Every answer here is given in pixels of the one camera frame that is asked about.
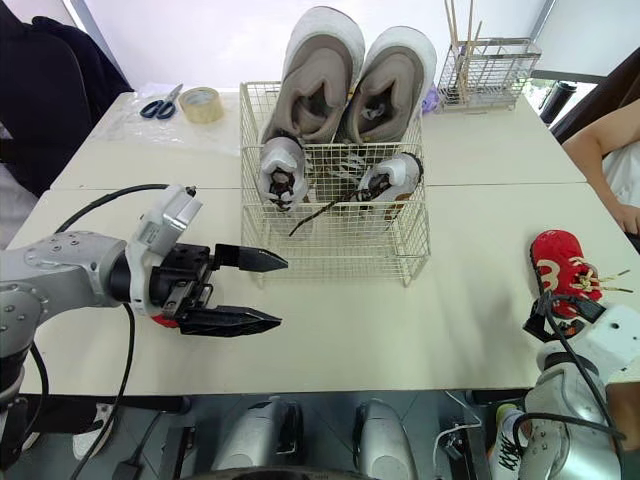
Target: human arm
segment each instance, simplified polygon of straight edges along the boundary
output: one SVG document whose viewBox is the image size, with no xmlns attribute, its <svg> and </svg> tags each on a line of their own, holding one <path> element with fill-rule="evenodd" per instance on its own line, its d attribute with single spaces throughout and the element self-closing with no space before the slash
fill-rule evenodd
<svg viewBox="0 0 640 480">
<path fill-rule="evenodd" d="M 562 145 L 620 228 L 636 235 L 640 233 L 640 208 L 618 201 L 604 176 L 602 159 L 609 152 L 638 140 L 640 100 L 596 120 Z"/>
</svg>

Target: white wire basket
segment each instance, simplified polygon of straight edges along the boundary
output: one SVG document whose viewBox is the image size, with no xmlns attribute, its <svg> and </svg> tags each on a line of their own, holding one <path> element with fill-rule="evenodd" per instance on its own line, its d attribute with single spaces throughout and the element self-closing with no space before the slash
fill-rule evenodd
<svg viewBox="0 0 640 480">
<path fill-rule="evenodd" d="M 513 108 L 540 49 L 529 38 L 488 38 L 474 42 L 468 56 L 460 45 L 449 47 L 440 76 L 440 110 Z"/>
<path fill-rule="evenodd" d="M 274 204 L 263 203 L 256 188 L 261 129 L 271 116 L 279 89 L 279 82 L 240 85 L 242 242 L 266 248 L 289 262 L 286 270 L 257 274 L 259 281 L 396 278 L 409 285 L 430 255 L 424 180 L 402 201 L 340 202 L 292 236 L 289 233 L 300 220 L 354 188 L 353 183 L 329 173 L 339 164 L 364 174 L 375 163 L 408 152 L 424 165 L 419 119 L 412 121 L 398 143 L 304 145 L 309 193 L 295 212 L 283 213 Z"/>
</svg>

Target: red shoe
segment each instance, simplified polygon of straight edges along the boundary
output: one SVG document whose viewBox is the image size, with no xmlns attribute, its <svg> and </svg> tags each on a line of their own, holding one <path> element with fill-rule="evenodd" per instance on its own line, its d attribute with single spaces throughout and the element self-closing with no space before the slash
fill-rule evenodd
<svg viewBox="0 0 640 480">
<path fill-rule="evenodd" d="M 559 295 L 576 295 L 597 302 L 602 298 L 598 271 L 583 257 L 578 239 L 563 230 L 547 230 L 531 244 L 531 263 L 540 294 L 547 290 Z M 576 309 L 565 301 L 556 302 L 554 313 L 574 318 Z"/>
</svg>

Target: white shirt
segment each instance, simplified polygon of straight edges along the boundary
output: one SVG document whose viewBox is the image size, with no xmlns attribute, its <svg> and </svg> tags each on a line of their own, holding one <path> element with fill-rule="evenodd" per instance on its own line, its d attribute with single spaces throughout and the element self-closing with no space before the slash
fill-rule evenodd
<svg viewBox="0 0 640 480">
<path fill-rule="evenodd" d="M 618 201 L 640 208 L 640 141 L 611 152 L 602 169 Z"/>
</svg>

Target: table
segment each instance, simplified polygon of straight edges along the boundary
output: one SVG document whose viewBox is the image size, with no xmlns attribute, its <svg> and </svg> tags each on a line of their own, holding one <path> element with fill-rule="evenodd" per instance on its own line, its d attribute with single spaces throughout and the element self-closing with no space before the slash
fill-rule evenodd
<svg viewBox="0 0 640 480">
<path fill-rule="evenodd" d="M 166 123 L 138 114 L 150 100 L 123 93 L 51 189 L 118 189 L 142 183 L 240 188 L 238 92 L 220 92 L 225 115 L 190 123 L 180 108 Z"/>
<path fill-rule="evenodd" d="M 42 238 L 103 193 L 47 192 L 11 247 Z M 240 195 L 200 190 L 204 206 L 182 240 L 238 243 Z M 77 228 L 128 239 L 155 198 L 123 197 Z M 427 201 L 433 256 L 408 288 L 399 281 L 274 281 L 260 289 L 249 274 L 224 269 L 216 273 L 216 303 L 251 306 L 283 324 L 220 339 L 181 336 L 137 318 L 127 394 L 531 387 L 540 343 L 521 327 L 537 296 L 528 249 L 540 231 L 575 233 L 602 275 L 630 268 L 618 284 L 639 283 L 640 256 L 586 184 L 441 186 L 428 189 Z M 607 292 L 605 300 L 640 309 L 639 293 Z M 112 395 L 127 334 L 121 309 L 82 309 L 45 323 L 36 338 L 52 392 Z M 35 366 L 26 365 L 22 390 L 37 393 Z M 640 380 L 640 361 L 616 379 Z"/>
<path fill-rule="evenodd" d="M 193 125 L 182 111 L 163 124 L 138 115 L 148 99 L 123 93 L 51 188 L 240 188 L 239 94 L 221 98 L 225 116 L 211 125 Z M 585 181 L 524 98 L 513 111 L 429 114 L 422 122 L 428 185 Z"/>
<path fill-rule="evenodd" d="M 524 97 L 514 110 L 427 115 L 422 135 L 429 185 L 586 181 Z"/>
</svg>

